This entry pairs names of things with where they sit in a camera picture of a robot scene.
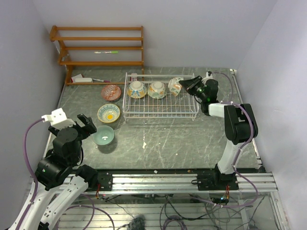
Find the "plain light teal bowl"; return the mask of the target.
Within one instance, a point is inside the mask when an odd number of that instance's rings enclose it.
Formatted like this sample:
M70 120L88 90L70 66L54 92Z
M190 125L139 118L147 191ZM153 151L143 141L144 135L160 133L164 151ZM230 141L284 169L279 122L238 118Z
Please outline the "plain light teal bowl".
M110 126L99 126L93 133L92 139L96 145L104 146L110 144L115 137L114 129Z

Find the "red patterned bowl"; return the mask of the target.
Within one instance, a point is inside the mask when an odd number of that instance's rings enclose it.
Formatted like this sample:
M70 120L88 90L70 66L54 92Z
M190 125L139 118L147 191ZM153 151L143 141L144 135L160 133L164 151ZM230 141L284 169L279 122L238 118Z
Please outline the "red patterned bowl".
M107 85L101 90L101 96L109 102L117 101L121 97L121 88L114 84Z

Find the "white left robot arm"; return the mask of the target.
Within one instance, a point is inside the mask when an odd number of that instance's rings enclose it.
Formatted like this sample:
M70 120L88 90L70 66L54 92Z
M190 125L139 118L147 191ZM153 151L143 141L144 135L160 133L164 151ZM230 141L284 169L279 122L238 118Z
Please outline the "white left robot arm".
M77 117L83 126L58 109L30 125L33 127L40 122L49 122L48 130L55 135L53 148L38 163L36 170L31 168L27 155L29 129L26 130L23 155L33 183L18 217L9 227L11 230L51 230L79 195L97 187L97 170L82 165L82 141L96 133L97 128L91 117L84 114Z

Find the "orange floral bowl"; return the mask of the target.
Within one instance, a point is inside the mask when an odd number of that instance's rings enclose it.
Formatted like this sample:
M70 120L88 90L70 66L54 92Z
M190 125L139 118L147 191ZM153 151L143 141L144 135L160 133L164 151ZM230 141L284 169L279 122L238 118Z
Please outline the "orange floral bowl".
M174 77L169 81L168 89L174 96L179 95L182 89L182 85L179 82L182 80L184 80L182 77Z
M141 81L133 81L128 86L127 95L133 99L141 99L147 94L147 88Z
M162 99L166 96L165 84L160 81L154 81L148 88L148 95L154 99Z

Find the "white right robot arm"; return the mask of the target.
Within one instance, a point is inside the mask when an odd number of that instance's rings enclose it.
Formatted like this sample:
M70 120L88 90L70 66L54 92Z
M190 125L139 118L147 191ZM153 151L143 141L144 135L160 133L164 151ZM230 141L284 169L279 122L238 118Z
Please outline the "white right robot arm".
M225 174L236 171L241 151L258 135L258 126L249 103L219 102L217 100L218 81L203 81L201 76L191 80L180 80L186 92L200 99L201 111L207 116L224 119L224 132L227 138L224 153L217 163L220 173L211 178L212 186L218 190L228 185Z

